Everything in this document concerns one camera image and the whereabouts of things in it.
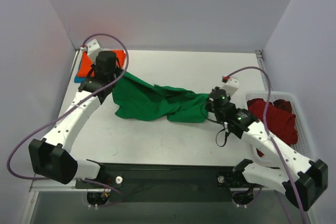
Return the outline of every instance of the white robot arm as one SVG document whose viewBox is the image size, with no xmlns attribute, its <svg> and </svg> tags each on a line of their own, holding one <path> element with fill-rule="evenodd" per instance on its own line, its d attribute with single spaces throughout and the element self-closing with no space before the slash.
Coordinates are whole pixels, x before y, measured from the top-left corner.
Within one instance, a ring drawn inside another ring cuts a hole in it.
<svg viewBox="0 0 336 224">
<path fill-rule="evenodd" d="M 112 61 L 116 60 L 112 52 L 100 52 L 97 56 L 96 70 L 99 69 L 100 57 L 111 57 Z M 100 68 L 103 74 L 95 72 L 95 77 L 88 76 L 80 85 L 69 109 L 73 106 L 78 106 L 78 108 L 59 121 L 41 140 L 34 139 L 30 143 L 29 153 L 35 173 L 63 184 L 69 183 L 72 179 L 97 178 L 102 169 L 101 165 L 89 160 L 75 160 L 71 157 L 70 151 L 90 115 L 112 92 L 112 89 L 106 90 L 85 103 L 77 105 L 83 98 L 114 80 L 118 74 L 118 68 L 114 68 L 113 72 L 107 69 L 104 72 L 103 68 Z M 109 71 L 110 76 L 107 79 L 105 78 L 106 71 Z M 295 205 L 296 200 L 288 176 L 272 141 L 265 132 L 264 124 L 249 111 L 237 109 L 233 103 L 230 103 L 231 96 L 238 89 L 238 80 L 230 78 L 225 82 L 222 88 L 216 87 L 209 94 L 206 109 L 215 114 L 217 121 L 224 126 L 226 132 L 233 133 L 255 146 L 280 168 L 263 167 L 245 159 L 233 168 L 234 172 L 241 173 L 244 180 L 250 184 L 258 184 L 285 194 Z M 321 160 L 313 162 L 297 153 L 275 135 L 272 134 L 272 137 L 296 181 L 303 206 L 305 210 L 308 210 L 328 186 L 328 167 Z"/>
</svg>

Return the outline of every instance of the gray wall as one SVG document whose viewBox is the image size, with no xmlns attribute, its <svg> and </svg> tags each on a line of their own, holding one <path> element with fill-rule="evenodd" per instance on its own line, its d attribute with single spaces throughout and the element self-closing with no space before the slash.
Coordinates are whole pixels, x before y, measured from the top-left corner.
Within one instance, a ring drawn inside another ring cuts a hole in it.
<svg viewBox="0 0 336 224">
<path fill-rule="evenodd" d="M 329 188 L 316 203 L 320 223 L 335 223 L 336 0 L 292 0 L 264 50 L 276 90 L 296 94 L 319 156 L 329 165 Z"/>
<path fill-rule="evenodd" d="M 76 47 L 108 32 L 131 49 L 226 52 L 263 49 L 289 1 L 50 0 Z"/>
<path fill-rule="evenodd" d="M 74 52 L 48 0 L 0 0 L 0 223 L 19 222 L 31 181 L 12 177 L 6 160 L 24 136 L 61 105 Z M 32 175 L 28 147 L 15 171 Z"/>
</svg>

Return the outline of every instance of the white tabletop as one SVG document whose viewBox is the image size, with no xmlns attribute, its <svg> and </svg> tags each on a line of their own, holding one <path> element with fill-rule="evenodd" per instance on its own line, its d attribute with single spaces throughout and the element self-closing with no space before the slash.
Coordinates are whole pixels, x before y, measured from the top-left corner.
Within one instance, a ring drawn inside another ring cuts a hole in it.
<svg viewBox="0 0 336 224">
<path fill-rule="evenodd" d="M 222 86 L 223 75 L 258 66 L 255 54 L 219 52 L 137 51 L 131 50 L 128 71 L 140 79 L 161 86 L 180 87 L 196 93 L 210 93 Z M 68 86 L 60 113 L 70 105 L 79 84 L 74 83 L 79 59 Z M 232 98 L 244 106 L 248 90 L 264 90 L 261 73 L 246 70 L 235 75 L 239 90 Z M 125 120 L 115 116 L 118 106 L 112 95 L 91 116 L 78 135 L 71 154 L 104 163 L 180 164 L 235 166 L 244 158 L 254 159 L 251 145 L 230 136 L 220 148 L 215 136 L 221 126 L 211 122 L 173 123 L 165 117 L 153 122 Z M 223 141 L 224 135 L 218 138 Z"/>
</svg>

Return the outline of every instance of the plastic basket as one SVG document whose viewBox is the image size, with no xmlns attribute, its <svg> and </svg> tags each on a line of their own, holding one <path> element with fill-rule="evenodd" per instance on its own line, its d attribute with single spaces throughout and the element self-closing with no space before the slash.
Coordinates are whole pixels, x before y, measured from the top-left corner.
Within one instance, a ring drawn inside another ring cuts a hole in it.
<svg viewBox="0 0 336 224">
<path fill-rule="evenodd" d="M 261 98 L 264 99 L 265 101 L 267 100 L 267 91 L 250 91 L 247 92 L 244 95 L 245 98 L 245 108 L 248 109 L 247 107 L 247 101 L 255 99 L 255 98 Z M 270 102 L 274 102 L 276 100 L 283 99 L 285 101 L 289 101 L 292 106 L 292 112 L 293 114 L 296 115 L 296 123 L 295 123 L 295 128 L 298 131 L 298 143 L 295 145 L 291 145 L 295 151 L 298 153 L 312 159 L 316 160 L 316 154 L 314 152 L 313 148 L 313 141 L 311 139 L 311 134 L 308 130 L 308 125 L 306 122 L 305 117 L 303 116 L 302 109 L 300 107 L 300 104 L 298 103 L 298 100 L 292 95 L 284 92 L 279 92 L 279 91 L 272 91 L 271 92 L 271 98 Z M 266 156 L 260 157 L 257 153 L 257 149 L 253 147 L 253 153 L 256 156 L 256 158 L 263 162 L 263 163 L 272 163 L 271 160 L 269 160 Z"/>
</svg>

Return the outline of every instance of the cable connector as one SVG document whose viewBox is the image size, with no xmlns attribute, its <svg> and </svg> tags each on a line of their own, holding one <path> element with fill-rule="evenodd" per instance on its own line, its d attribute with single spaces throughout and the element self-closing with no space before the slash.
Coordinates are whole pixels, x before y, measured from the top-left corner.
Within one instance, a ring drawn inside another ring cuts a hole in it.
<svg viewBox="0 0 336 224">
<path fill-rule="evenodd" d="M 230 79 L 229 76 L 223 76 L 222 77 L 222 82 L 227 83 L 227 81 Z"/>
<path fill-rule="evenodd" d="M 80 46 L 80 50 L 82 52 L 87 52 L 88 51 L 88 47 L 86 47 L 86 46 Z"/>
</svg>

